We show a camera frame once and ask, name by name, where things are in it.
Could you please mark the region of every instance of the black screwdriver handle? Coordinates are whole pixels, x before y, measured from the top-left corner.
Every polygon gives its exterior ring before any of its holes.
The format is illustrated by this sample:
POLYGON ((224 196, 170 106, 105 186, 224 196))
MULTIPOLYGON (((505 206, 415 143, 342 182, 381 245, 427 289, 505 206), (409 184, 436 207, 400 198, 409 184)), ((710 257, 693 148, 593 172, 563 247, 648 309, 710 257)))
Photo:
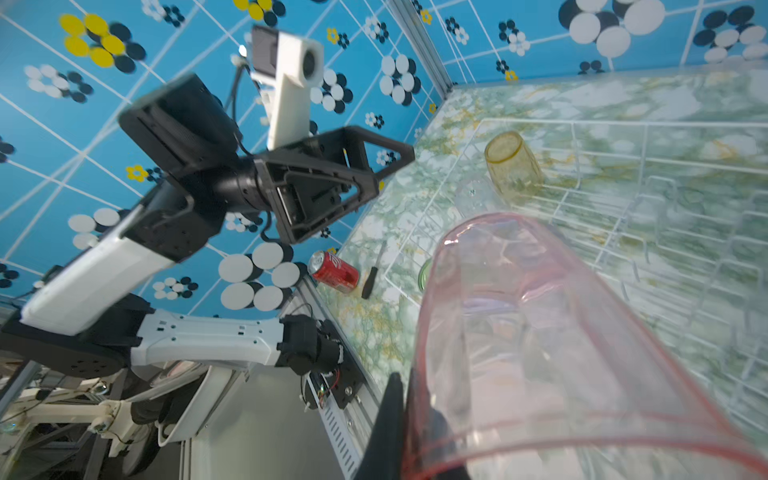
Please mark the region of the black screwdriver handle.
POLYGON ((368 280, 366 280, 365 284, 362 286, 362 299, 368 300, 368 297, 371 296, 371 291, 373 290, 373 282, 376 280, 376 273, 379 271, 379 268, 377 266, 371 267, 371 273, 368 274, 368 280))

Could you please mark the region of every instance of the soda can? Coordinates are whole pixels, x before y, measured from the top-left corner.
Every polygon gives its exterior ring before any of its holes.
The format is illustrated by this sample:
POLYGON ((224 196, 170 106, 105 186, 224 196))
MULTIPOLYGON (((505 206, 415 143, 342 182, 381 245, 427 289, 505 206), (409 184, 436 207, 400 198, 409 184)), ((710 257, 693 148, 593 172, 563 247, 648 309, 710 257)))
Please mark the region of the soda can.
POLYGON ((309 272, 318 282, 335 288, 342 293, 355 289, 360 272, 330 252, 315 252, 310 257, 309 272))

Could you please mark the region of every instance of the green marble surface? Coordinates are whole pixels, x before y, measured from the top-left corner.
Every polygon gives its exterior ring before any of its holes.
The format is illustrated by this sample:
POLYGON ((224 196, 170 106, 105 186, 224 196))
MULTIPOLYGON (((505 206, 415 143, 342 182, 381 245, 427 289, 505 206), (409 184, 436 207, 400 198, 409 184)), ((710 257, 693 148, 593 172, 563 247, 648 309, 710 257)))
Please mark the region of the green marble surface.
POLYGON ((487 174, 485 145, 516 130, 546 181, 509 210, 556 226, 762 447, 766 126, 765 65, 454 91, 415 146, 415 164, 387 181, 340 252, 362 286, 386 239, 370 300, 359 289, 344 295, 321 285, 319 293, 380 390, 392 371, 407 380, 421 265, 461 221, 462 183, 487 174), (646 129, 648 121, 717 123, 646 129))

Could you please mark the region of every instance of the white wire rack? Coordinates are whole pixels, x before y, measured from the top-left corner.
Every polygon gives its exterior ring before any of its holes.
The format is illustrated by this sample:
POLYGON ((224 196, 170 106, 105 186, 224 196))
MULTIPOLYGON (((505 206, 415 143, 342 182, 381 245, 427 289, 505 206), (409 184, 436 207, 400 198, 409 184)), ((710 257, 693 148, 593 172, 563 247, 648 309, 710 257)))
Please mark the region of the white wire rack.
POLYGON ((768 123, 484 119, 385 279, 416 277, 462 221, 456 192, 519 131, 545 185, 509 210, 556 226, 758 446, 768 445, 768 123))

